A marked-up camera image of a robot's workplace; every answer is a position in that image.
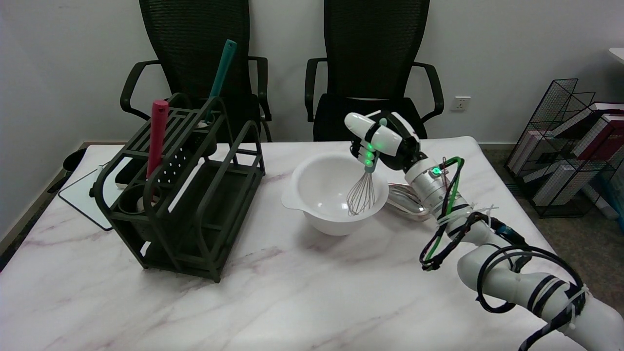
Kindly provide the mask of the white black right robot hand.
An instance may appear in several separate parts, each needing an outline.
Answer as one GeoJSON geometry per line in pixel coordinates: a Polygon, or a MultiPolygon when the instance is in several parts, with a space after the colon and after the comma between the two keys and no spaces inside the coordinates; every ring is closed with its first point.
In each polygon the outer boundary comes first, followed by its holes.
{"type": "Polygon", "coordinates": [[[392,170],[406,173],[424,158],[419,140],[398,113],[349,113],[344,123],[352,133],[350,153],[366,167],[381,161],[392,170]]]}

